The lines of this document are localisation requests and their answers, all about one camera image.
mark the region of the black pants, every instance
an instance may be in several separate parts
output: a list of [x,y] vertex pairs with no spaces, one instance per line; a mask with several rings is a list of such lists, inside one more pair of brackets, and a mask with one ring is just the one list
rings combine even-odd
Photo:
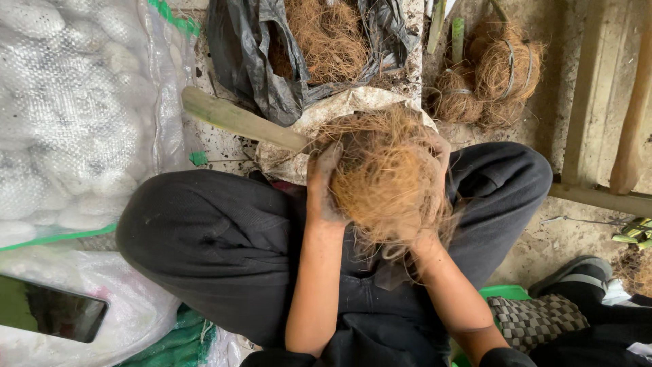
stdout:
[[[447,194],[471,199],[449,252],[482,287],[546,197],[552,172],[523,145],[479,144],[451,154]],[[227,331],[283,346],[298,268],[305,200],[270,185],[212,170],[162,174],[145,182],[117,228],[125,259]],[[416,325],[440,323],[425,288],[374,285],[378,264],[352,257],[344,239],[339,313],[389,313]]]
[[605,306],[604,290],[579,281],[557,283],[546,294],[562,295],[575,303],[591,327],[534,348],[530,357],[538,367],[652,366],[627,351],[635,342],[652,343],[652,308]]

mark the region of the green stripe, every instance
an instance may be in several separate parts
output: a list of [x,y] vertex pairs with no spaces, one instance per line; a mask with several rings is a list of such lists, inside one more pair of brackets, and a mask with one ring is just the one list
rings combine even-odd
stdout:
[[181,33],[184,33],[186,37],[194,35],[195,37],[200,36],[200,26],[192,19],[188,20],[175,18],[172,15],[172,9],[170,6],[163,0],[147,0],[147,2],[155,7],[158,10],[158,13],[165,18],[171,25],[174,25]]
[[8,251],[10,249],[17,249],[17,248],[25,247],[25,246],[42,245],[42,244],[47,244],[48,242],[54,242],[54,241],[60,241],[60,240],[71,240],[73,238],[79,238],[79,237],[97,236],[98,234],[105,234],[105,233],[113,232],[113,231],[115,231],[115,228],[117,226],[118,226],[118,224],[114,223],[114,224],[109,224],[108,226],[106,226],[106,227],[104,227],[102,229],[98,229],[97,231],[66,233],[66,234],[58,234],[57,236],[48,236],[48,237],[36,238],[34,240],[31,240],[31,241],[23,242],[22,244],[2,247],[2,248],[0,248],[0,252]]

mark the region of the green plastic stool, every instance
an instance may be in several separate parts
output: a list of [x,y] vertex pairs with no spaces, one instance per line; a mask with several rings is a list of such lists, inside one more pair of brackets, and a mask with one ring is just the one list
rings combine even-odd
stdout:
[[[520,285],[494,285],[493,287],[485,287],[480,291],[480,295],[486,301],[488,297],[503,297],[508,300],[531,300],[532,297],[528,296],[526,290]],[[499,326],[498,320],[494,319],[496,326]],[[464,354],[457,356],[451,363],[451,367],[471,367],[471,363]]]

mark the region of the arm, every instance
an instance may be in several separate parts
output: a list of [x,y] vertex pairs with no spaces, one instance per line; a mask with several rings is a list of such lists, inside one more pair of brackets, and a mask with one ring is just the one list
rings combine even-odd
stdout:
[[482,296],[455,265],[436,234],[423,233],[413,248],[417,270],[439,318],[469,361],[479,366],[485,353],[509,348]]
[[349,222],[334,209],[328,188],[341,154],[341,145],[333,144],[309,170],[306,228],[286,324],[286,349],[317,358],[335,333],[342,240]]

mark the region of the coir fiber bundle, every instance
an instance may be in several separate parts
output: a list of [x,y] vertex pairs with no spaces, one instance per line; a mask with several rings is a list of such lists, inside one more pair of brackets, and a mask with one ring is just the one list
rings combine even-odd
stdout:
[[484,101],[530,98],[539,82],[542,53],[541,43],[522,40],[518,27],[506,25],[478,62],[476,94]]
[[[289,29],[310,71],[310,83],[354,82],[365,66],[370,51],[357,7],[341,0],[285,0]],[[270,49],[270,63],[287,70],[289,61]]]
[[524,108],[525,101],[518,99],[486,103],[477,125],[485,130],[506,129],[518,121]]
[[473,123],[480,119],[484,103],[473,93],[473,69],[446,69],[437,82],[441,96],[435,103],[436,118],[449,123]]
[[344,145],[331,189],[356,225],[358,255],[371,257],[381,246],[384,258],[401,259],[421,229],[439,232],[443,243],[449,239],[447,162],[434,153],[434,133],[418,113],[400,106],[342,116],[321,128],[320,144]]
[[500,36],[502,27],[503,22],[500,22],[495,15],[483,18],[473,32],[472,41],[468,44],[467,57],[474,63],[478,63],[487,47]]

